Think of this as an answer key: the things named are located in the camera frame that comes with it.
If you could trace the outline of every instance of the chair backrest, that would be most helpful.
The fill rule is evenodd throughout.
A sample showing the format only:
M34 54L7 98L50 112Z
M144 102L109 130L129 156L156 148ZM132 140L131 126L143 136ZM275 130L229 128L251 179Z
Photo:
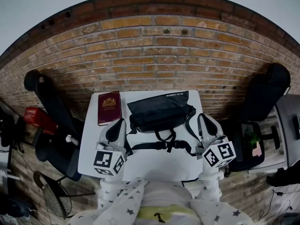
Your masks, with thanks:
M42 102L49 116L58 124L62 124L79 135L74 126L71 112L59 95L49 77L39 73L37 70L29 71L24 79L24 86L29 91L34 91Z
M267 74L258 74L252 79L237 118L241 121L265 120L290 83L289 71L279 63L271 64Z

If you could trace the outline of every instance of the red box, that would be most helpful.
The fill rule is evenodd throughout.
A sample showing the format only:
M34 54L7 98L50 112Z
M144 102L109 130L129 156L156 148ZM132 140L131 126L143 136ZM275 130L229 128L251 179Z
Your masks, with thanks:
M57 124L39 107L27 107L24 121L35 127L43 127L43 133L54 135Z

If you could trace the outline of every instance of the person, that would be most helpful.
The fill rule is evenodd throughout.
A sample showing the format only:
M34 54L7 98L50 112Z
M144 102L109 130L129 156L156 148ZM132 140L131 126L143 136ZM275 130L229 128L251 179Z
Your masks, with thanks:
M222 171L200 174L201 191L194 199L178 183L145 181L129 184L100 180L98 209L74 215L70 225L253 225L249 216L220 202Z

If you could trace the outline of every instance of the passport-like book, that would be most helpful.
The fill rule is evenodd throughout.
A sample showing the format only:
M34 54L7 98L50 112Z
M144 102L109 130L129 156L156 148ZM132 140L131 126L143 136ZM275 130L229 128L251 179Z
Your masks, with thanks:
M98 97L98 125L104 126L122 118L120 93L109 92Z

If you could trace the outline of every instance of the brick wall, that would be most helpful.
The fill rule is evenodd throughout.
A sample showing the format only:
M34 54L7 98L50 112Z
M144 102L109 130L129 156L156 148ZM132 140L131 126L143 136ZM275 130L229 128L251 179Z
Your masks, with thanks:
M0 56L0 97L18 113L41 106L26 73L50 76L84 119L93 92L198 90L224 117L270 62L299 94L300 45L254 11L226 0L90 0L29 30Z

